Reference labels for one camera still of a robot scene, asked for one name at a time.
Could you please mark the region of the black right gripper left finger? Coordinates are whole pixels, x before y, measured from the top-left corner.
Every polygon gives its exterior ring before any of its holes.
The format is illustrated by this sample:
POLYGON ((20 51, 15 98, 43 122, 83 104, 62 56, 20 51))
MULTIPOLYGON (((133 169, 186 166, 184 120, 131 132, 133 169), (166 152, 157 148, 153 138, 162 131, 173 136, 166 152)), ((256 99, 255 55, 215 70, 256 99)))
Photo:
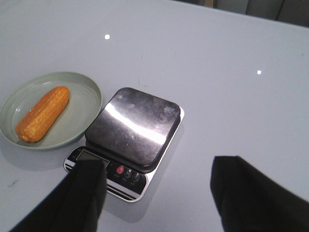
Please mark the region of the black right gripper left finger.
POLYGON ((106 193, 107 177, 103 162, 79 161, 12 231, 95 232, 106 193))

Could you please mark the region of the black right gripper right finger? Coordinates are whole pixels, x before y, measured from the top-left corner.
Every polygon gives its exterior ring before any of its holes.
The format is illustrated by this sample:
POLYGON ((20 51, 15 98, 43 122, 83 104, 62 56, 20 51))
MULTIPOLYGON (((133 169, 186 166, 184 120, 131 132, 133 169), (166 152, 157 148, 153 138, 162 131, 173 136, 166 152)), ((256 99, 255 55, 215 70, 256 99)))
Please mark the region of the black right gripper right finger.
POLYGON ((307 232, 309 203, 239 156, 216 156, 210 189, 225 232, 307 232))

